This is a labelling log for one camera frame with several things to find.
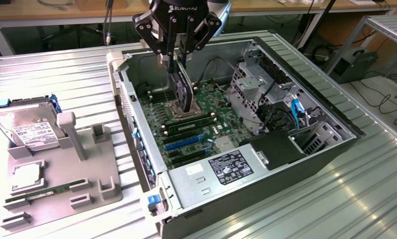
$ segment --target motherboard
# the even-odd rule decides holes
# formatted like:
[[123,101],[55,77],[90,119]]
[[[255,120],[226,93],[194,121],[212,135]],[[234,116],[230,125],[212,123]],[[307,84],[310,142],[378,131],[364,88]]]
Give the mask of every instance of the motherboard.
[[198,86],[188,113],[179,110],[174,92],[148,94],[140,103],[171,169],[236,148],[252,136],[231,108],[227,90],[214,83]]

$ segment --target blue pcie slot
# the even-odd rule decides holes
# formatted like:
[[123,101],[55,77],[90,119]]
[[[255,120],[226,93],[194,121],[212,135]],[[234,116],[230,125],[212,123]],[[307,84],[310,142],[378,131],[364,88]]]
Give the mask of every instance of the blue pcie slot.
[[167,147],[166,147],[167,151],[170,151],[172,149],[182,148],[182,147],[184,147],[187,145],[191,145],[194,143],[199,143],[202,141],[202,139],[203,139],[203,136],[204,136],[204,133],[200,134],[199,136],[191,138],[191,139],[187,139],[187,140],[184,140],[182,142],[178,142],[178,143],[174,143],[174,144],[167,145]]

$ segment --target warning label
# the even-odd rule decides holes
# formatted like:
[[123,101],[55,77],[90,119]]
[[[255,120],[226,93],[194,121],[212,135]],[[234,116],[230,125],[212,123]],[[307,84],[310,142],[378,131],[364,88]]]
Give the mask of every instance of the warning label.
[[227,185],[251,175],[254,170],[247,163],[240,150],[210,160],[219,182]]
[[13,127],[13,130],[29,148],[58,142],[50,122],[17,126]]

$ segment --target robotiq logo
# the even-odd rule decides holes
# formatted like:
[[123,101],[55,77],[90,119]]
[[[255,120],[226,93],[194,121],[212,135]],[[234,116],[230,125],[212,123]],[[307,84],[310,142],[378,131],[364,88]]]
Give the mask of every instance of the robotiq logo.
[[170,13],[174,12],[174,11],[183,11],[183,10],[198,10],[198,7],[196,6],[192,6],[192,7],[182,7],[182,6],[174,6],[174,5],[170,5]]

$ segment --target slotted metal surface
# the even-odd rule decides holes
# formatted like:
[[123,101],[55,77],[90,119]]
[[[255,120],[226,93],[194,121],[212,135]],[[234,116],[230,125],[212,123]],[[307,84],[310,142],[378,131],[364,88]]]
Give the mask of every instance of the slotted metal surface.
[[[223,38],[248,36],[262,37],[282,53],[367,137],[316,176],[188,238],[397,238],[397,135],[391,134],[382,122],[375,122],[371,112],[358,108],[355,100],[350,100],[323,71],[276,34],[259,31],[228,34]],[[139,47],[139,44],[130,44],[114,50]],[[63,110],[82,115],[78,128],[97,122],[106,122],[113,128],[125,189],[122,202],[10,238],[73,238],[74,235],[82,238],[159,238],[156,227],[146,221],[147,212],[140,207],[139,178],[106,75],[109,51],[110,48],[94,48],[2,58],[0,97],[15,99],[55,92]],[[6,160],[2,140],[0,166]]]
[[397,15],[370,16],[366,24],[397,42]]

